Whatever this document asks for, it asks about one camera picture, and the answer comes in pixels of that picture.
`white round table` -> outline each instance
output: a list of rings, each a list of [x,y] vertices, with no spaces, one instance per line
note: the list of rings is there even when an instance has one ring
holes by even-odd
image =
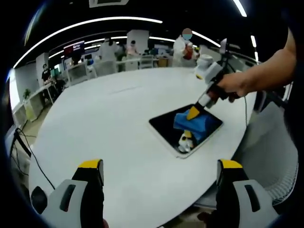
[[[195,103],[205,89],[187,68],[121,72],[80,83],[56,100],[33,151],[55,187],[71,179],[83,161],[103,159],[104,218],[110,228],[156,228],[211,186],[217,160],[231,159],[244,135],[244,99],[219,100],[209,112],[223,126],[190,157],[172,155],[149,120]],[[255,98],[247,95],[248,118]],[[29,191],[36,186],[52,192],[32,159]]]

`window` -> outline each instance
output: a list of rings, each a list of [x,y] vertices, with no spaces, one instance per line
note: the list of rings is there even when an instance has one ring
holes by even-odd
[[[9,77],[9,86],[10,86],[9,87],[10,106],[12,110],[20,103],[15,76],[16,76],[15,69],[11,69],[9,71],[8,77]]]
[[[54,69],[58,69],[58,72],[61,72],[61,69],[60,69],[60,64],[57,64],[56,66],[54,66]]]

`human hand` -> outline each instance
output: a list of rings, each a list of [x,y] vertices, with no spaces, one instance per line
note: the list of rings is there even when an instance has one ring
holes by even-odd
[[[109,224],[104,220],[104,228],[109,228]]]
[[[229,101],[234,102],[237,98],[235,94],[238,95],[238,98],[246,96],[247,92],[244,89],[246,75],[243,72],[232,73],[224,75],[223,79],[218,83],[218,86],[225,90],[226,93],[229,93]],[[217,101],[219,95],[213,91],[209,91],[208,95],[214,101]]]

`ceiling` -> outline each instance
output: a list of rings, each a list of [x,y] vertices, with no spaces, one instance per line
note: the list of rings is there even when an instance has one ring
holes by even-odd
[[[89,8],[89,0],[52,0],[44,2],[21,1],[17,14],[21,20],[10,22],[11,52],[10,63],[17,60],[33,45],[67,26],[97,18],[115,16],[133,16],[162,20],[162,24],[136,20],[113,20],[81,25],[43,42],[31,51],[18,66],[35,60],[43,52],[54,54],[62,49],[56,48],[71,40],[109,31],[110,36],[124,36],[131,29],[149,30],[151,36],[176,39],[184,28],[190,28],[216,42],[228,38],[228,42],[239,45],[240,53],[254,57],[250,35],[256,37],[259,59],[265,61],[281,48],[286,40],[287,26],[281,20],[281,4],[277,0],[240,0],[247,17],[241,16],[233,0],[188,0],[178,3],[176,0],[129,0],[124,6],[104,6]],[[24,36],[28,25],[38,9],[42,9],[35,18],[24,45]],[[104,38],[104,34],[83,38],[89,41]],[[211,45],[202,38],[193,36],[196,44]]]

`blue sponge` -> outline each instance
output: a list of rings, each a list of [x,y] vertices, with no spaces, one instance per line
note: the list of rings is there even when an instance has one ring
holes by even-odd
[[[177,113],[174,118],[173,128],[190,131],[197,141],[206,135],[206,122],[208,115],[199,115],[191,120],[187,120],[189,110],[184,113]]]

